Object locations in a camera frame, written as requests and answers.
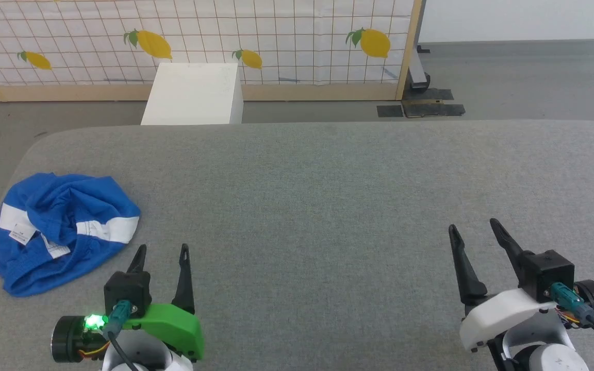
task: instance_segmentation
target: white tag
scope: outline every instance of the white tag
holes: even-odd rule
[[[45,247],[47,247],[47,252],[49,253],[49,255],[52,256],[52,259],[56,259],[60,256],[64,256],[68,253],[70,253],[70,249],[68,248],[68,246],[61,246],[61,245],[57,245],[52,241],[47,241],[47,238],[45,237],[44,234],[41,234],[40,237],[43,237],[43,241],[45,242]]]
[[[36,233],[36,228],[33,225],[28,225],[27,223],[16,223],[15,227],[10,231],[9,236],[26,246],[26,243],[31,240],[31,237],[33,237],[34,233]]]

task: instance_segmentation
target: green led light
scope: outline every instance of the green led light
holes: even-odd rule
[[[102,326],[104,326],[104,324],[107,321],[107,317],[105,315],[97,315],[97,314],[91,314],[91,315],[87,315],[84,318],[84,327],[87,329],[99,329]]]

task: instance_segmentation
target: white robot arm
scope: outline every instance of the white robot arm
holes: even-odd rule
[[[172,352],[165,343],[142,329],[121,331],[116,340],[138,371],[194,370],[189,359]],[[114,347],[108,347],[102,371],[130,371],[130,368]]]
[[[455,225],[450,226],[460,301],[465,305],[459,332],[464,348],[489,348],[499,371],[588,371],[567,330],[594,329],[594,281],[575,282],[574,265],[563,256],[553,250],[523,251],[497,219],[490,225],[507,252],[519,288],[488,295],[464,252],[462,237]]]

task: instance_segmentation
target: grid backdrop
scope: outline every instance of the grid backdrop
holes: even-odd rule
[[[122,0],[0,2],[0,85],[151,84],[162,62],[238,62],[243,84],[397,83],[413,0]],[[350,31],[372,28],[391,42],[368,57]],[[133,30],[161,35],[172,59],[124,42]],[[19,52],[42,54],[51,70]]]

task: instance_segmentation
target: metal stand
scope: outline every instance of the metal stand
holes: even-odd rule
[[[423,23],[423,14],[425,13],[426,0],[422,0],[419,16],[416,18],[417,34],[414,37],[414,45],[412,45],[412,60],[409,62],[408,78],[410,89],[417,91],[425,91],[430,86],[430,76],[423,70],[423,65],[419,58],[419,36],[420,27]]]
[[[452,100],[450,89],[431,89],[430,76],[423,70],[420,53],[429,53],[419,47],[420,28],[425,14],[426,0],[421,0],[419,16],[412,17],[417,22],[414,44],[412,47],[411,61],[407,74],[405,91],[401,101],[406,117],[433,117],[433,116],[461,116],[465,109],[461,104],[444,104],[444,100]]]

